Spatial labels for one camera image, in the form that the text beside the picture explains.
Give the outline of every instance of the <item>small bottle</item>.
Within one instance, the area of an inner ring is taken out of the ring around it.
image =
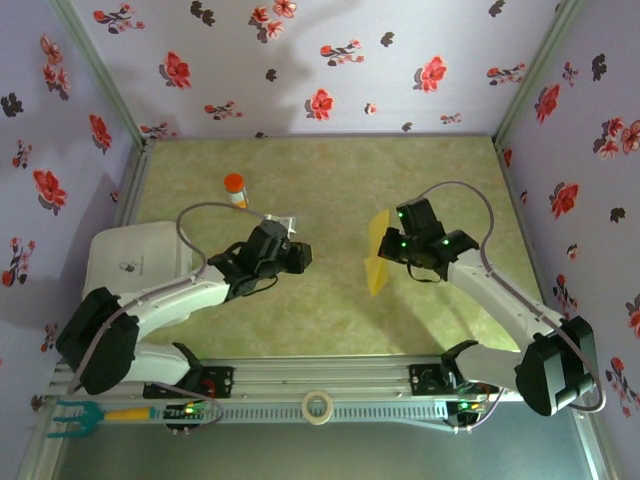
[[[247,208],[247,190],[244,187],[244,178],[239,173],[230,173],[224,179],[224,187],[229,194],[229,201],[238,208]]]

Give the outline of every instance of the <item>masking tape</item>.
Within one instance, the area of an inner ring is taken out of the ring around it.
[[[326,411],[319,417],[316,417],[309,411],[309,404],[311,400],[315,398],[320,398],[324,400],[324,403],[327,405]],[[309,392],[302,399],[302,416],[305,418],[307,422],[311,425],[324,425],[327,423],[331,417],[333,416],[333,401],[331,397],[320,390],[315,390],[313,392]]]

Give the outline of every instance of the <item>floral wallpaper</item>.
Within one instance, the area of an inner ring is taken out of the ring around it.
[[[546,299],[595,330],[619,478],[640,460],[640,10],[586,2],[501,141]],[[613,25],[606,34],[602,25]]]
[[[11,480],[59,360],[58,327],[81,300],[91,239],[112,225],[132,141],[46,2],[2,8],[0,477]]]
[[[491,135],[559,0],[71,3],[140,132],[168,139]]]

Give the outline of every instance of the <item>orange bottle cap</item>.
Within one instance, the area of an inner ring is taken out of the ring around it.
[[[230,173],[224,179],[224,186],[228,192],[241,192],[244,188],[244,178],[239,173]]]

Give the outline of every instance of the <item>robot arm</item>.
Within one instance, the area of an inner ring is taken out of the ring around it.
[[[542,321],[546,317],[558,325],[595,365],[593,331],[583,318],[565,321],[506,280],[466,233],[444,231],[427,199],[399,205],[397,212],[404,233],[388,228],[378,255],[409,269],[435,271],[477,301],[520,348],[520,352],[491,349],[474,340],[456,345],[442,355],[446,383],[457,387],[483,382],[516,390],[533,410],[547,416],[593,387],[594,379],[582,360]]]
[[[157,346],[139,341],[157,328],[204,307],[216,306],[256,292],[262,279],[281,272],[303,273],[311,263],[311,247],[291,242],[289,231],[263,220],[246,242],[215,255],[198,272],[149,291],[113,295],[99,288],[87,295],[56,342],[75,372],[101,326],[126,305],[98,342],[80,381],[92,395],[122,381],[162,382],[186,390],[199,381],[201,366],[187,347]]]

